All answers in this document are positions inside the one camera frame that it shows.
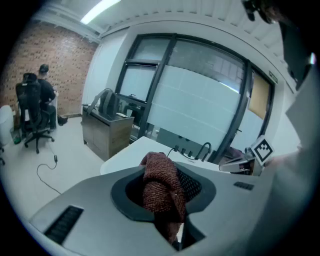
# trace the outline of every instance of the ceiling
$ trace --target ceiling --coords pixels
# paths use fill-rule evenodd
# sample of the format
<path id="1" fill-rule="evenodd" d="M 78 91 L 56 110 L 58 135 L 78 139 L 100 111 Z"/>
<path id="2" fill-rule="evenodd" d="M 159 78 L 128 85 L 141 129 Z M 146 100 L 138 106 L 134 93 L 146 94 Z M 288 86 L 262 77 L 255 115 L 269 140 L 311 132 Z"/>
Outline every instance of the ceiling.
<path id="1" fill-rule="evenodd" d="M 250 21 L 241 0 L 121 0 L 88 25 L 80 23 L 83 16 L 100 0 L 51 0 L 34 19 L 54 23 L 73 30 L 89 40 L 100 39 L 117 29 L 162 20 L 196 20 L 215 27 L 224 26 L 228 33 L 242 35 L 272 54 L 283 69 L 283 42 L 278 24 L 266 24 L 258 15 Z"/>

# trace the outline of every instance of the brown knitted cloth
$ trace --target brown knitted cloth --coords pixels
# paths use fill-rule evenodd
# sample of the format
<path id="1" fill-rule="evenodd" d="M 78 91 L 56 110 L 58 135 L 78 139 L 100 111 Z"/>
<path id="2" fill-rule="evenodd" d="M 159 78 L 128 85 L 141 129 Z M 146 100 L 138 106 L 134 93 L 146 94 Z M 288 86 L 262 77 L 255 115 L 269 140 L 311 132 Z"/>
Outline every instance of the brown knitted cloth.
<path id="1" fill-rule="evenodd" d="M 154 213 L 155 227 L 172 244 L 186 213 L 177 168 L 164 153 L 156 152 L 149 152 L 140 165 L 145 165 L 143 207 Z"/>

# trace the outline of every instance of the black pants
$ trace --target black pants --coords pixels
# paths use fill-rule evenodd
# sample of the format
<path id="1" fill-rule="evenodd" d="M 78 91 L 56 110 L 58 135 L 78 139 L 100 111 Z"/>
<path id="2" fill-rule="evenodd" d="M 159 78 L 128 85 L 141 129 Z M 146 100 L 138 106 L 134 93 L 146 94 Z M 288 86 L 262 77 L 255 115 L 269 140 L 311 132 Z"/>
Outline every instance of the black pants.
<path id="1" fill-rule="evenodd" d="M 55 108 L 55 106 L 52 106 L 52 105 L 43 105 L 41 106 L 41 108 L 48 112 L 49 115 L 50 115 L 50 129 L 55 129 L 56 128 L 56 121 L 57 121 L 57 110 Z"/>

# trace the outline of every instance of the person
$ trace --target person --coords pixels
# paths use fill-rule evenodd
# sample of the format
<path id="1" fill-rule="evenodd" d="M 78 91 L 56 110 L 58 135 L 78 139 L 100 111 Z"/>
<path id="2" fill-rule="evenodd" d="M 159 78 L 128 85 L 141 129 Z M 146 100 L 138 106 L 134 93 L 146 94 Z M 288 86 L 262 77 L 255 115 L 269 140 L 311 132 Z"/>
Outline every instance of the person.
<path id="1" fill-rule="evenodd" d="M 52 100 L 54 100 L 54 98 L 56 97 L 56 94 L 52 85 L 47 80 L 45 80 L 45 78 L 48 76 L 48 71 L 49 71 L 49 65 L 47 64 L 42 64 L 39 68 L 38 82 L 41 85 L 40 108 L 49 113 L 50 130 L 53 131 L 57 127 L 56 126 L 57 110 L 55 106 L 49 105 L 49 103 Z"/>

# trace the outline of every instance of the faucet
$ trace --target faucet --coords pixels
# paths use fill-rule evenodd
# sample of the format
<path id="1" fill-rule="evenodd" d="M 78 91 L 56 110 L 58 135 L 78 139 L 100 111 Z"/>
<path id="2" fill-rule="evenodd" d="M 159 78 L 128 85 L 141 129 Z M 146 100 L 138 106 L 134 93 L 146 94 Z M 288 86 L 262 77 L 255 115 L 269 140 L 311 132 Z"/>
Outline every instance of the faucet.
<path id="1" fill-rule="evenodd" d="M 204 155 L 204 157 L 203 157 L 202 160 L 201 160 L 202 162 L 205 161 L 207 155 L 208 155 L 209 153 L 211 153 L 211 144 L 210 144 L 210 142 L 206 142 L 206 143 L 204 143 L 204 144 L 202 145 L 199 153 L 196 155 L 196 157 L 194 158 L 194 160 L 198 160 L 198 159 L 199 159 L 199 156 L 200 156 L 202 150 L 204 149 L 205 145 L 207 145 L 207 144 L 209 145 L 209 150 L 208 150 L 208 152 Z"/>

